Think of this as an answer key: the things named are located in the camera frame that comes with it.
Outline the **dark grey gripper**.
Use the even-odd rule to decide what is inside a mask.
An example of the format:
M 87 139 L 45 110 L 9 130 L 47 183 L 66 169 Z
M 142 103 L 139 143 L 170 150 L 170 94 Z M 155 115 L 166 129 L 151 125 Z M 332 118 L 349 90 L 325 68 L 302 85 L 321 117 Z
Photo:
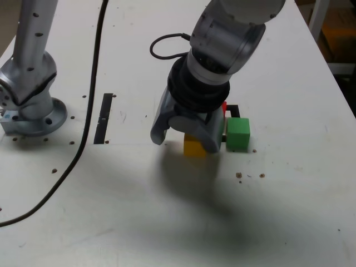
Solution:
M 170 91 L 164 91 L 150 131 L 152 142 L 161 145 L 170 127 L 199 140 L 206 152 L 218 153 L 223 137 L 224 113 L 222 109 L 201 113 L 177 105 Z

